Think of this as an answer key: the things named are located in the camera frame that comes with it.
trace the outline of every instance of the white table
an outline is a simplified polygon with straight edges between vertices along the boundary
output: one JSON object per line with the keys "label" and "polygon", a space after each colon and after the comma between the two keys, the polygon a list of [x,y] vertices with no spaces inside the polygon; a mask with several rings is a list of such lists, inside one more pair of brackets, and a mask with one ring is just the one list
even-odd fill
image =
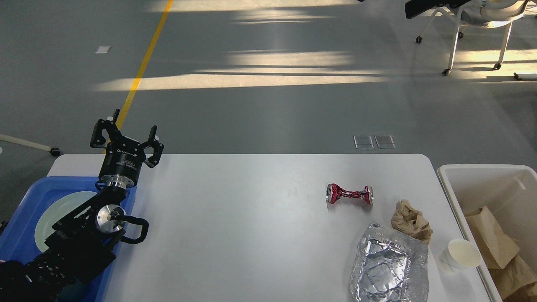
{"label": "white table", "polygon": [[[62,155],[49,176],[97,176],[103,155]],[[328,183],[371,185],[373,207],[325,201]],[[352,301],[358,240],[390,227],[410,200],[434,229],[429,301],[489,301],[476,269],[439,272],[435,257],[461,238],[427,157],[419,154],[163,155],[143,167],[132,215],[150,222],[123,244],[105,301]]]}

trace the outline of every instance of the brown paper bag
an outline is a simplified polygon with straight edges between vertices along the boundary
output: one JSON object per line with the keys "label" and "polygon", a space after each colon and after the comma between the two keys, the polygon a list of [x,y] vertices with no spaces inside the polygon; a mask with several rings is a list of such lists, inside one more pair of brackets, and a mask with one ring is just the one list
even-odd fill
{"label": "brown paper bag", "polygon": [[433,230],[421,211],[410,206],[406,199],[397,202],[395,213],[391,218],[392,228],[429,244]]}
{"label": "brown paper bag", "polygon": [[504,302],[537,302],[537,282],[522,286],[518,291],[503,299]]}
{"label": "brown paper bag", "polygon": [[[537,282],[537,277],[519,255],[516,255],[505,269],[490,269],[489,272],[502,299],[511,296],[525,285]],[[519,294],[522,295],[525,292],[526,289],[523,289]]]}
{"label": "brown paper bag", "polygon": [[486,206],[466,213],[465,217],[487,268],[504,268],[520,248],[503,232]]}

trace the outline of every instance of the white plastic bin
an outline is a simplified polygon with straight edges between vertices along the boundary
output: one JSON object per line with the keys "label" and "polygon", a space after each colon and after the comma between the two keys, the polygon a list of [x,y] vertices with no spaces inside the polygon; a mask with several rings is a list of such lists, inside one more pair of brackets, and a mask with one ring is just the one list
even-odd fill
{"label": "white plastic bin", "polygon": [[[474,237],[464,213],[487,206],[508,236],[519,240],[519,255],[537,272],[537,174],[527,166],[449,164],[438,176],[465,238]],[[501,302],[484,263],[478,270],[494,302]]]}

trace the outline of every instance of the paper cup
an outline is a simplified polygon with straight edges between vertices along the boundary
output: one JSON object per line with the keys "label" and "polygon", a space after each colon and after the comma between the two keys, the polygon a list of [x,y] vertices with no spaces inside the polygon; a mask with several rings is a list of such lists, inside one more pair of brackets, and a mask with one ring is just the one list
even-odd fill
{"label": "paper cup", "polygon": [[481,253],[468,240],[453,239],[439,257],[438,268],[448,275],[477,267],[483,261]]}

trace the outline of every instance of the blue tray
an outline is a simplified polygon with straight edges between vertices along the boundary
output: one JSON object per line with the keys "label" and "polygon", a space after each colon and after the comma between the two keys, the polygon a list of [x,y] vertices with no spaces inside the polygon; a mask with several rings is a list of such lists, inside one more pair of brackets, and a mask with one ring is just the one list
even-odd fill
{"label": "blue tray", "polygon": [[[41,251],[35,245],[35,226],[44,211],[58,199],[74,192],[97,192],[97,177],[50,176],[36,181],[20,202],[7,228],[0,236],[0,259],[17,260],[26,264],[32,261]],[[121,207],[131,213],[134,205],[136,187],[127,190],[127,198]],[[118,253],[118,243],[113,251]],[[88,285],[88,292],[83,302],[98,302],[103,299],[112,272],[114,262]]]}

